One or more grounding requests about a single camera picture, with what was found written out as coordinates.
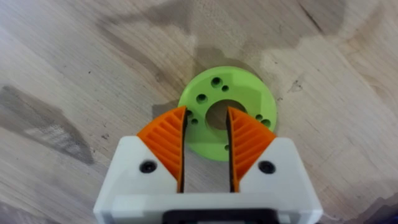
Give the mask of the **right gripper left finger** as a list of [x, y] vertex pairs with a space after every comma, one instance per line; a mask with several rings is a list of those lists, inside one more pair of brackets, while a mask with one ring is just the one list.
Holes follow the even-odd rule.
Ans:
[[178, 194], [184, 188], [187, 107], [152, 120], [134, 136], [120, 139], [101, 193]]

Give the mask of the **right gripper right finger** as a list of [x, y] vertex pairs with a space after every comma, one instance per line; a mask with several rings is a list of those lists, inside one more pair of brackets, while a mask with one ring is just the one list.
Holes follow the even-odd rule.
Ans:
[[227, 112], [230, 192], [309, 196], [313, 185], [293, 140], [236, 108]]

